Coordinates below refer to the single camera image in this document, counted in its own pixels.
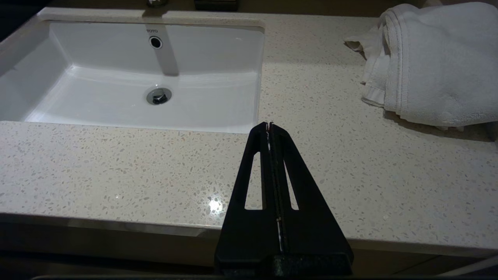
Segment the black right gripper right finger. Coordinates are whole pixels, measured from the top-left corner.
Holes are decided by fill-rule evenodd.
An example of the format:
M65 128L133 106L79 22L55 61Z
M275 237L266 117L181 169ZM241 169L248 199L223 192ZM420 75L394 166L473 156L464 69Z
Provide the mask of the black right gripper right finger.
M270 123L269 145L284 252L353 257L290 134Z

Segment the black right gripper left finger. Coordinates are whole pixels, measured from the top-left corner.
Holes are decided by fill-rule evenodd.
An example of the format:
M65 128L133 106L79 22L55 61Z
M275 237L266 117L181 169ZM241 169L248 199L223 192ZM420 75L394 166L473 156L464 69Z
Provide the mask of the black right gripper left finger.
M281 251L268 127L268 123L262 122L249 133L219 237L217 257L266 257ZM256 154L260 155L263 209L248 210L245 203Z

